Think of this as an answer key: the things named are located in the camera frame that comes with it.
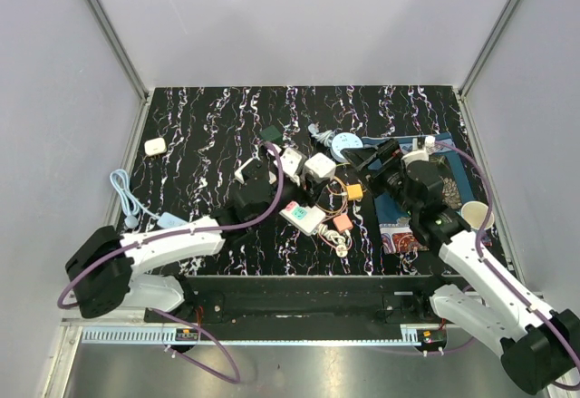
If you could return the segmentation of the white multicolour power strip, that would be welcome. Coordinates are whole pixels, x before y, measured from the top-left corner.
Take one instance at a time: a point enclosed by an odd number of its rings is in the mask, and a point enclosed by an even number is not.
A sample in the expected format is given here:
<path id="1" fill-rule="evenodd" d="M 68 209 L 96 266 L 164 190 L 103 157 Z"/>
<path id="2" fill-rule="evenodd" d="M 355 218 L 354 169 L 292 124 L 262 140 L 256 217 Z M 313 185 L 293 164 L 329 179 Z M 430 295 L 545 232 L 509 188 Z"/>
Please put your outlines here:
<path id="1" fill-rule="evenodd" d="M 306 236 L 314 235 L 326 216 L 318 207 L 301 206 L 296 201 L 289 202 L 279 215 Z"/>

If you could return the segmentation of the light blue power strip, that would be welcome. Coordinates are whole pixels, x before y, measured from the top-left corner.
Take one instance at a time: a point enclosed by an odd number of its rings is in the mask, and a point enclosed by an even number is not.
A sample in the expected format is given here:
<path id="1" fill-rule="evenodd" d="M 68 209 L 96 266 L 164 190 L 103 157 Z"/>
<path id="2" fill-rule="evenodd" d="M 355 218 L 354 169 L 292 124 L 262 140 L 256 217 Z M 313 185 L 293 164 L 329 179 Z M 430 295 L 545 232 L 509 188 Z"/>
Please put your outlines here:
<path id="1" fill-rule="evenodd" d="M 177 228 L 187 224 L 187 221 L 169 212 L 163 212 L 157 220 L 157 226 L 161 229 Z"/>

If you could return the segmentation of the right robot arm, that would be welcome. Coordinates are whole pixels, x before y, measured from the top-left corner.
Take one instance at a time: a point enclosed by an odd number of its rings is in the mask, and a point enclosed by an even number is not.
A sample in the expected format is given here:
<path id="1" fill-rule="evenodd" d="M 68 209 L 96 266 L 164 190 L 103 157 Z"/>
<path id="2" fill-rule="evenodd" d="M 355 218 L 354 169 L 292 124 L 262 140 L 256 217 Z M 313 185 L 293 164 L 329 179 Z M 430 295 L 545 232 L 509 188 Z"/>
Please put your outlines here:
<path id="1" fill-rule="evenodd" d="M 579 318 L 555 310 L 528 290 L 481 241 L 481 235 L 444 200 L 440 169 L 430 156 L 435 139 L 403 152 L 389 139 L 362 148 L 355 163 L 363 184 L 387 194 L 409 217 L 413 236 L 457 271 L 480 296 L 475 301 L 452 284 L 424 291 L 411 300 L 422 322 L 440 317 L 460 326 L 501 362 L 512 382 L 536 394 L 579 367 Z"/>

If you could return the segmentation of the white cube socket adapter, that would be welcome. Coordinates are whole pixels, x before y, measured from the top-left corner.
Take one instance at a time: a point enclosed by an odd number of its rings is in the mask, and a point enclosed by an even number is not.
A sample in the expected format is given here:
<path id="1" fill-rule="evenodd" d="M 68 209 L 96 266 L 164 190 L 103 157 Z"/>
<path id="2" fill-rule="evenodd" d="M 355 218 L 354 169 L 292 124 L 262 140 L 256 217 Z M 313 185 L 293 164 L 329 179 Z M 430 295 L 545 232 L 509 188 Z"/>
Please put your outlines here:
<path id="1" fill-rule="evenodd" d="M 316 183 L 332 180 L 335 171 L 336 163 L 321 152 L 308 159 L 303 166 L 304 177 Z"/>

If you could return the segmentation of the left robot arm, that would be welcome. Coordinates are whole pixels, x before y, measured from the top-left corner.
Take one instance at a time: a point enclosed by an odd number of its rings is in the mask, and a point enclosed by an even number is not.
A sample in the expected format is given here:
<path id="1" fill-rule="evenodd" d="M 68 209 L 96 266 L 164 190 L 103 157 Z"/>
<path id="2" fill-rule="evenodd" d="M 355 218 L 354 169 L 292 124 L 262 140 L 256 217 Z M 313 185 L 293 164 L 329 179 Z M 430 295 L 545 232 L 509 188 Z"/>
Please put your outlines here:
<path id="1" fill-rule="evenodd" d="M 149 233 L 120 234 L 113 226 L 96 229 L 65 265 L 69 283 L 59 295 L 61 309 L 77 308 L 85 319 L 119 308 L 153 308 L 178 322 L 195 313 L 196 300 L 186 283 L 155 269 L 188 258 L 213 257 L 233 249 L 268 220 L 281 217 L 308 237 L 318 237 L 339 258 L 353 247 L 348 204 L 361 199 L 342 184 L 337 210 L 318 201 L 341 183 L 338 163 L 322 153 L 307 158 L 273 143 L 266 150 L 273 162 L 251 158 L 235 172 L 236 186 L 226 204 L 208 216 L 176 225 L 163 224 Z"/>

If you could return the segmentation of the green cube socket adapter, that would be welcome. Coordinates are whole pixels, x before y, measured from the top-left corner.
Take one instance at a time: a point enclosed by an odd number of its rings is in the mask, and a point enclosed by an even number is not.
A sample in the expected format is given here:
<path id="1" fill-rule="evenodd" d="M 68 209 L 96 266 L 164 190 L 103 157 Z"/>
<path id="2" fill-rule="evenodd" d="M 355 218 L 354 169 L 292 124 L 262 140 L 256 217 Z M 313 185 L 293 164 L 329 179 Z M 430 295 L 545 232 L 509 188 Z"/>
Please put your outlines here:
<path id="1" fill-rule="evenodd" d="M 272 142 L 277 145 L 280 145 L 284 141 L 283 133 L 274 125 L 270 125 L 261 130 L 259 136 L 263 141 Z"/>

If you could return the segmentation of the yellow USB charger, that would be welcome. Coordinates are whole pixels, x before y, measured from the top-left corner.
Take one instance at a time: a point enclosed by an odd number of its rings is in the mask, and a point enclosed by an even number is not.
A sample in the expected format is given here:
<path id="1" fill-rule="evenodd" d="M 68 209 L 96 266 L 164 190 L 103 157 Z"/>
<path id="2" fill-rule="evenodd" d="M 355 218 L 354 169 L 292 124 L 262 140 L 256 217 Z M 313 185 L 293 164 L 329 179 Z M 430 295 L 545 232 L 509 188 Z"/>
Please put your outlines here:
<path id="1" fill-rule="evenodd" d="M 343 187 L 343 192 L 345 193 L 345 197 L 349 201 L 357 201 L 363 198 L 363 186 L 359 183 L 355 184 L 346 184 Z"/>

